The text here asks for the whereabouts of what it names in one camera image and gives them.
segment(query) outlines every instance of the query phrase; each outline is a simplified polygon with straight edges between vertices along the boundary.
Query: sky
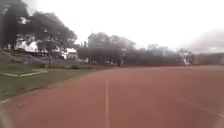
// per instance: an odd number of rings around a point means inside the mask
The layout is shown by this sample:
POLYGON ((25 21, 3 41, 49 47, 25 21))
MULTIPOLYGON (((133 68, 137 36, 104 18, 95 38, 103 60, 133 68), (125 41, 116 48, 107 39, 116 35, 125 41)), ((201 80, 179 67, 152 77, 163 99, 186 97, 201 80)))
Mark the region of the sky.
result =
POLYGON ((147 47, 192 46, 205 33, 224 30, 222 0, 25 0, 29 9, 54 12, 78 36, 124 36, 147 47))

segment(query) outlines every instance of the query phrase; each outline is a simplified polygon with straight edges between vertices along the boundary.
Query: green grass field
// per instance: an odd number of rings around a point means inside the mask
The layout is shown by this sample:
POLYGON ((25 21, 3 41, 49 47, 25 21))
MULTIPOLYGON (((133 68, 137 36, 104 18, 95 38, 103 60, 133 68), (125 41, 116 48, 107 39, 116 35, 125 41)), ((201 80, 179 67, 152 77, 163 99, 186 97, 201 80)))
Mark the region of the green grass field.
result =
POLYGON ((0 64, 1 73, 26 74, 34 72, 32 68, 25 67, 23 64, 0 64))
POLYGON ((10 77, 0 75, 0 100, 7 99, 28 91, 47 87, 51 84, 78 77, 90 72, 85 71, 53 71, 27 77, 10 77))

